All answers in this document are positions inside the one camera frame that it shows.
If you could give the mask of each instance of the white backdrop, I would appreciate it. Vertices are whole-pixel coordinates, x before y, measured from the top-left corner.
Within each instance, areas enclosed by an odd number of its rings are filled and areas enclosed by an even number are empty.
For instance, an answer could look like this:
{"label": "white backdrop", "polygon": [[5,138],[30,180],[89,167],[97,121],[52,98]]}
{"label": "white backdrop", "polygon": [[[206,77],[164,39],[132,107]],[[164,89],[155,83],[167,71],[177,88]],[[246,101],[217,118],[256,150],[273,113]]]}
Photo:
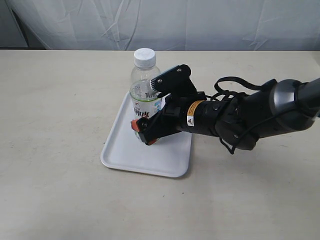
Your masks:
{"label": "white backdrop", "polygon": [[320,50],[320,0],[8,0],[48,49]]}

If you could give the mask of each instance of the yellow warning label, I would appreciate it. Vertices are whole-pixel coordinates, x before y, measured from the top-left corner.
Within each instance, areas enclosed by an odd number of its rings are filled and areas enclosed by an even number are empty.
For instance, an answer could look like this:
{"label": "yellow warning label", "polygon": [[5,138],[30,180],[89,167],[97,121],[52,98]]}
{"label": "yellow warning label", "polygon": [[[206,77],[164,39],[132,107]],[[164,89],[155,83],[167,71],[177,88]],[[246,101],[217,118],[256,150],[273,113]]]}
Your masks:
{"label": "yellow warning label", "polygon": [[204,100],[198,100],[198,101],[193,102],[193,103],[190,105],[190,107],[189,107],[188,112],[187,112],[186,115],[193,117],[194,114],[195,114],[196,108],[197,108],[198,105],[199,105],[200,103],[202,103],[202,102],[204,102]]}

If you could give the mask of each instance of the table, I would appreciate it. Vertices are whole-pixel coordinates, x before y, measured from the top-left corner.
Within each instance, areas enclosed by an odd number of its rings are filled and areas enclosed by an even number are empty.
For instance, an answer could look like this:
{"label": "table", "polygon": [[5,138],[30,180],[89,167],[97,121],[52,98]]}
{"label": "table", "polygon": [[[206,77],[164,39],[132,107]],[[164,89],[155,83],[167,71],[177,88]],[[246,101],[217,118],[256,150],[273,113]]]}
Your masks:
{"label": "table", "polygon": [[[318,63],[320,52],[157,53],[207,94],[230,75],[309,82]],[[319,121],[235,155],[194,135],[179,179],[104,167],[132,67],[132,52],[0,51],[0,239],[319,239]]]}

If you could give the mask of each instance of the plastic water bottle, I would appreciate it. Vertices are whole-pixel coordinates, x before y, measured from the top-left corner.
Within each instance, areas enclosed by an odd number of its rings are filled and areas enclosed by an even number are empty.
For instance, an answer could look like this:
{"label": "plastic water bottle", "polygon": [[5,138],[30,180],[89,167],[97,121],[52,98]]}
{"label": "plastic water bottle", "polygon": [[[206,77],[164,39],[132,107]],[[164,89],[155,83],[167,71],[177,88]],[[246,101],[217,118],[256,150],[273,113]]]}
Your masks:
{"label": "plastic water bottle", "polygon": [[160,75],[156,66],[156,53],[150,48],[140,48],[134,52],[134,65],[131,72],[130,96],[135,119],[151,118],[161,110],[162,100],[157,98],[150,87],[150,80]]}

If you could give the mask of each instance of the white plastic tray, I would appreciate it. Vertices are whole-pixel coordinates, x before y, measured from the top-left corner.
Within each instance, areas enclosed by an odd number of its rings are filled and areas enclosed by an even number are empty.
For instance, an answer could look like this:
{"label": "white plastic tray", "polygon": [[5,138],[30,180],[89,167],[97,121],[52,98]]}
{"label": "white plastic tray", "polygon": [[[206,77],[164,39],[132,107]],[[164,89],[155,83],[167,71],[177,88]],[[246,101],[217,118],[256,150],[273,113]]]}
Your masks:
{"label": "white plastic tray", "polygon": [[131,129],[132,119],[134,110],[127,93],[101,152],[103,165],[170,178],[184,175],[189,167],[192,134],[179,132],[147,146]]}

